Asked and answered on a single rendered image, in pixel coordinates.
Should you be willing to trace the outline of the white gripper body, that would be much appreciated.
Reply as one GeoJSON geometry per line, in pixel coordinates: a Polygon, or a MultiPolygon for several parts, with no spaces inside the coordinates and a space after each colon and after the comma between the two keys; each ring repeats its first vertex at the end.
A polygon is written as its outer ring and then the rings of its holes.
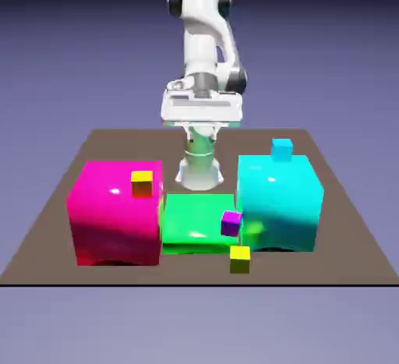
{"type": "Polygon", "coordinates": [[[167,125],[239,124],[242,120],[242,95],[210,92],[208,98],[194,96],[192,90],[165,90],[161,119],[167,125]]]}

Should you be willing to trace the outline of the small cyan cube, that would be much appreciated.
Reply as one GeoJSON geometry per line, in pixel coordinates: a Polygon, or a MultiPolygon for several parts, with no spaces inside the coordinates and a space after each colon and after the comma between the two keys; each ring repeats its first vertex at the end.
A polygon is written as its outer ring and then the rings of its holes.
{"type": "Polygon", "coordinates": [[[273,138],[271,157],[274,161],[290,161],[293,155],[293,143],[289,138],[273,138]]]}

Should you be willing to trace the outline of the large green box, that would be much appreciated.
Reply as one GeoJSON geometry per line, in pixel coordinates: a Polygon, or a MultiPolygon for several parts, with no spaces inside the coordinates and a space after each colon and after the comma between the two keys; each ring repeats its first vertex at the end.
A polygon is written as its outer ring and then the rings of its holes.
{"type": "Polygon", "coordinates": [[[228,253],[231,246],[238,245],[238,239],[221,234],[222,216],[234,209],[231,194],[169,193],[161,233],[162,253],[228,253]]]}

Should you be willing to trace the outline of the large pink box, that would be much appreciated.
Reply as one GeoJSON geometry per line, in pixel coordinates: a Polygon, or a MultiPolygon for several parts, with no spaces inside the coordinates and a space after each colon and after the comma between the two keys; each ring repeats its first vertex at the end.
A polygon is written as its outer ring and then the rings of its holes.
{"type": "Polygon", "coordinates": [[[160,161],[88,161],[66,199],[66,208],[79,266],[159,264],[160,161]],[[132,197],[131,173],[140,170],[153,172],[151,198],[132,197]]]}

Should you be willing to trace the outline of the small purple cube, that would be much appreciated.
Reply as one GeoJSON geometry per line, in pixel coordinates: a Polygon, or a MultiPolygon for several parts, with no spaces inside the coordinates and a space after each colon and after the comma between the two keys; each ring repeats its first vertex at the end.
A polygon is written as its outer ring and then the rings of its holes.
{"type": "Polygon", "coordinates": [[[221,218],[221,235],[237,237],[242,225],[242,213],[226,210],[221,218]]]}

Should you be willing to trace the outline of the small yellow cube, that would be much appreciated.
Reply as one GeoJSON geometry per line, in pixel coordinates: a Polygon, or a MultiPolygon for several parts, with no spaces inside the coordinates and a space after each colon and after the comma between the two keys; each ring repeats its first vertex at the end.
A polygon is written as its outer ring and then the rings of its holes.
{"type": "Polygon", "coordinates": [[[230,246],[230,273],[248,274],[251,264],[251,250],[249,246],[230,246]]]}
{"type": "Polygon", "coordinates": [[[132,171],[131,187],[133,198],[151,198],[153,195],[153,172],[151,170],[132,171]]]}

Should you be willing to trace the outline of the large cyan box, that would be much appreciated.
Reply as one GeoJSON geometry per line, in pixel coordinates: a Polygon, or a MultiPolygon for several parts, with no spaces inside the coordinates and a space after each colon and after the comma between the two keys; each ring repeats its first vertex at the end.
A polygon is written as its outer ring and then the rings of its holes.
{"type": "Polygon", "coordinates": [[[312,252],[316,244],[324,188],[309,159],[294,155],[238,157],[237,210],[241,244],[253,251],[312,252]]]}

